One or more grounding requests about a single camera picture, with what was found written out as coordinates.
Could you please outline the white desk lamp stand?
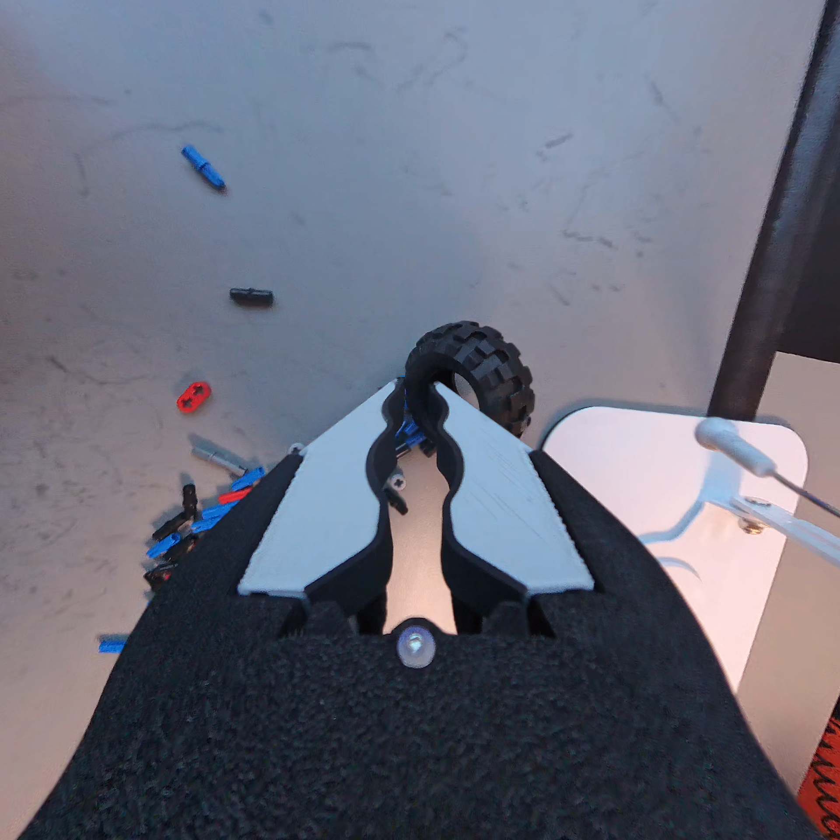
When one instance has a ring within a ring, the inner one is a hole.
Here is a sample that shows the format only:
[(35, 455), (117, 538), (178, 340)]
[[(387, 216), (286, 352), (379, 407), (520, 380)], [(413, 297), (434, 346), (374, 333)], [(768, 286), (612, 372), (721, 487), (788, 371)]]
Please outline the white desk lamp stand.
[(798, 792), (838, 698), (838, 567), (720, 507), (766, 501), (838, 535), (838, 519), (698, 445), (713, 371), (685, 388), (663, 355), (539, 368), (542, 448), (664, 566), (764, 754)]

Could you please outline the large pile of toy pins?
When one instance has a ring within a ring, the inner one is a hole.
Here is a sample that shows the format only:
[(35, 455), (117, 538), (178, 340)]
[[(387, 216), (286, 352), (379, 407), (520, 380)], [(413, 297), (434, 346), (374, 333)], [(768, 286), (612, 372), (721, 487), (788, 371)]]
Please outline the large pile of toy pins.
[[(420, 431), (410, 415), (406, 415), (406, 419), (395, 434), (397, 461), (415, 450), (419, 450), (426, 457), (431, 457), (435, 449), (434, 443)], [(195, 448), (193, 453), (240, 475), (237, 475), (226, 492), (218, 496), (217, 503), (210, 507), (201, 508), (193, 483), (183, 486), (181, 511), (164, 521), (153, 531), (150, 538), (151, 546), (146, 552), (149, 562), (143, 574), (150, 595), (158, 592), (163, 583), (171, 579), (173, 570), (187, 554), (195, 549), (202, 536), (214, 529), (267, 474), (266, 469), (261, 466), (246, 470), (241, 465), (228, 462), (209, 449)], [(402, 468), (398, 466), (385, 482), (385, 496), (389, 505), (403, 516), (408, 510), (402, 496), (405, 486), (406, 479)], [(98, 637), (98, 652), (102, 655), (119, 655), (128, 637), (127, 634), (101, 635)]]

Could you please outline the blue toy pin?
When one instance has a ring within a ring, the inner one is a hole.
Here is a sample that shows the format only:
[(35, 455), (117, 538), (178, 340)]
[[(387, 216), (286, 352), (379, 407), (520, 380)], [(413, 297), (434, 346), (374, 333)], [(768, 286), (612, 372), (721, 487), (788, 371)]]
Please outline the blue toy pin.
[(224, 193), (227, 185), (224, 178), (216, 171), (213, 164), (193, 145), (182, 147), (182, 156), (203, 181), (218, 193)]

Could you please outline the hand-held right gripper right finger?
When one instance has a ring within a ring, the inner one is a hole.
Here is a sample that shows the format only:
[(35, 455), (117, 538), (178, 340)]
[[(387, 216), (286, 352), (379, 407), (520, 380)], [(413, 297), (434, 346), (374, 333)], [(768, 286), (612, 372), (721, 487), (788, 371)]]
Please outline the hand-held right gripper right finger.
[(589, 592), (594, 581), (532, 450), (445, 385), (434, 385), (438, 467), (449, 484), (442, 567), (454, 595)]

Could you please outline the black toy tyre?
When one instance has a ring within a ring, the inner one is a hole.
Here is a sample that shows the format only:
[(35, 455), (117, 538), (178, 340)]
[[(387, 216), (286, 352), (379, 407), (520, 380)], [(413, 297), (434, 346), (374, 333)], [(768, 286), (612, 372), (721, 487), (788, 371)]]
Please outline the black toy tyre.
[(532, 373), (498, 330), (472, 321), (445, 324), (427, 332), (409, 353), (406, 407), (427, 438), (436, 438), (436, 410), (430, 406), (436, 385), (457, 392), (458, 384), (467, 385), (478, 409), (514, 437), (526, 432), (535, 405)]

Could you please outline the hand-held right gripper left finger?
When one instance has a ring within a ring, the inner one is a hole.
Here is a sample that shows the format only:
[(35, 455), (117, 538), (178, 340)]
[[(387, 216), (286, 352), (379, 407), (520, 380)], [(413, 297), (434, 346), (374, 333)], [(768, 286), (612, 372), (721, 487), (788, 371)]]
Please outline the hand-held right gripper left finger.
[(393, 566), (385, 490), (405, 391), (391, 381), (313, 440), (239, 581), (241, 595), (375, 600)]

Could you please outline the grey desk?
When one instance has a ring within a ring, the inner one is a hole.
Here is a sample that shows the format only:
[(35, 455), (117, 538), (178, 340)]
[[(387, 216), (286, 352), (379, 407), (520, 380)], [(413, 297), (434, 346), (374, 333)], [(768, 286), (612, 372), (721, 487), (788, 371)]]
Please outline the grey desk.
[(458, 319), (520, 348), (532, 441), (557, 357), (711, 393), (822, 15), (2, 2), (2, 821), (76, 748), (154, 526), (221, 483), (192, 436), (275, 463)]

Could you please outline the black desk mat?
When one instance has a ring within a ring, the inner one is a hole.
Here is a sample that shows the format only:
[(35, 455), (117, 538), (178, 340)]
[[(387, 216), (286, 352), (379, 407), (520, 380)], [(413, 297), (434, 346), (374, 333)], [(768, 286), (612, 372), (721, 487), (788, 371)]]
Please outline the black desk mat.
[(825, 2), (707, 408), (756, 417), (838, 168), (839, 2)]

